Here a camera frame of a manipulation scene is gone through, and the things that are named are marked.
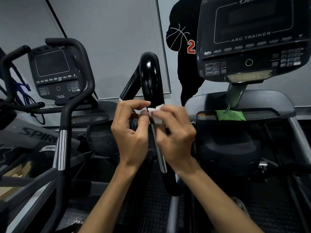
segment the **right hand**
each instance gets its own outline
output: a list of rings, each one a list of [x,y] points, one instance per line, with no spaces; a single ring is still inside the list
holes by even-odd
[[[165,125],[157,125],[157,144],[165,160],[176,173],[186,171],[192,160],[191,146],[196,136],[196,129],[190,123],[185,108],[164,105],[152,115],[162,119],[171,132],[167,135]]]

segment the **left hand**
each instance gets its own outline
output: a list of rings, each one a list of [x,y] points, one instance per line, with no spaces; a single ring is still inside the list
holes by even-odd
[[[134,167],[136,170],[148,151],[149,116],[147,111],[140,113],[136,131],[130,129],[129,118],[134,109],[141,110],[150,104],[150,101],[144,100],[119,101],[111,125],[120,152],[120,164]]]

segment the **finger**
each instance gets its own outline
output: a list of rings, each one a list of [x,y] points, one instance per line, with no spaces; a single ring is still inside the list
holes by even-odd
[[[165,112],[162,110],[153,111],[152,115],[160,118],[164,121],[165,125],[169,128],[171,133],[179,133],[182,130],[181,125],[172,113]]]
[[[136,129],[135,134],[138,136],[146,137],[148,136],[148,128],[149,128],[149,116],[146,110],[143,110],[138,119],[138,128]]]
[[[188,125],[190,123],[188,114],[182,106],[164,105],[161,107],[161,110],[171,112],[181,125]]]
[[[141,110],[145,107],[148,107],[150,104],[150,101],[144,100],[119,101],[115,112],[114,121],[118,122],[118,124],[121,126],[125,126],[128,124],[128,120],[134,109]]]
[[[165,125],[157,125],[156,126],[156,141],[158,145],[162,145],[166,139],[167,139],[167,134],[165,131]]]

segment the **button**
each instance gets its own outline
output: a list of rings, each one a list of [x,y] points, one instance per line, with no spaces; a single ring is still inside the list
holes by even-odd
[[[212,75],[214,75],[214,72],[205,73],[205,76],[212,76]]]
[[[300,48],[295,49],[294,52],[298,53],[298,52],[301,52],[302,50],[303,50],[303,48],[300,47]]]
[[[248,60],[245,62],[246,66],[251,66],[253,63],[254,63],[254,62],[253,62],[252,59],[248,59]]]

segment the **green bag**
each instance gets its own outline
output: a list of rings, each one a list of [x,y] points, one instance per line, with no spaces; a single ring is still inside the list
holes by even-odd
[[[230,110],[230,106],[226,110],[216,110],[216,113],[220,121],[246,121],[243,112]]]

